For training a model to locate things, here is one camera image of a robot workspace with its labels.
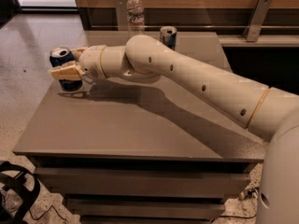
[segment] speckled floor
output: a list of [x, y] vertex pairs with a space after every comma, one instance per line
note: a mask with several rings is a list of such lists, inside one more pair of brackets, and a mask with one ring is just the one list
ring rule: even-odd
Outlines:
[[[0, 161], [10, 161], [34, 171], [35, 167], [25, 157], [15, 156], [12, 148], [34, 115], [38, 104], [46, 93], [52, 78], [49, 51], [57, 46], [69, 48], [90, 44], [90, 37], [97, 32], [83, 31], [79, 15], [17, 15], [0, 29]], [[250, 187], [259, 185], [262, 165], [251, 172]], [[14, 209], [17, 200], [7, 193], [7, 204]], [[49, 193], [42, 188], [31, 208], [33, 220], [27, 213], [28, 223], [79, 223], [79, 216], [73, 216], [62, 206], [60, 194]], [[226, 216], [253, 217], [256, 213], [256, 199], [229, 200]], [[219, 218], [214, 224], [254, 223], [255, 218]]]

